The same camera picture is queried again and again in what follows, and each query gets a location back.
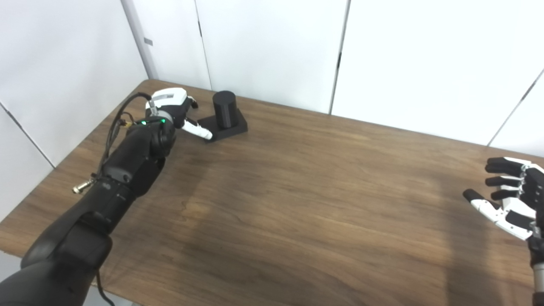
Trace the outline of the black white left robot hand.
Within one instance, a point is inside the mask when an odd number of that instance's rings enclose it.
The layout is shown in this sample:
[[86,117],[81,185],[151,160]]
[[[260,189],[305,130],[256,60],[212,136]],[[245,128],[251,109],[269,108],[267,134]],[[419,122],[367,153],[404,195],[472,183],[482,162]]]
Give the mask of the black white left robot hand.
[[153,93],[151,101],[155,106],[155,111],[147,102],[145,104],[145,116],[164,117],[173,123],[175,129],[185,130],[190,134],[211,140],[213,137],[210,130],[202,127],[196,121],[188,118],[190,109],[197,109],[198,103],[188,95],[183,88],[166,88]]

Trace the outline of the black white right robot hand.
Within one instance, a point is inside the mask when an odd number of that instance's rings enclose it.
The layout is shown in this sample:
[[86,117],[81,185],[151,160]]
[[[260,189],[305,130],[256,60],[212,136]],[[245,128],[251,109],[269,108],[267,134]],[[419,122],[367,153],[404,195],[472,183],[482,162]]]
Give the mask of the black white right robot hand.
[[467,189],[463,197],[486,219],[508,234],[526,241],[530,265],[543,263],[543,168],[525,159],[489,158],[484,167],[496,176],[487,178],[496,187],[491,199]]

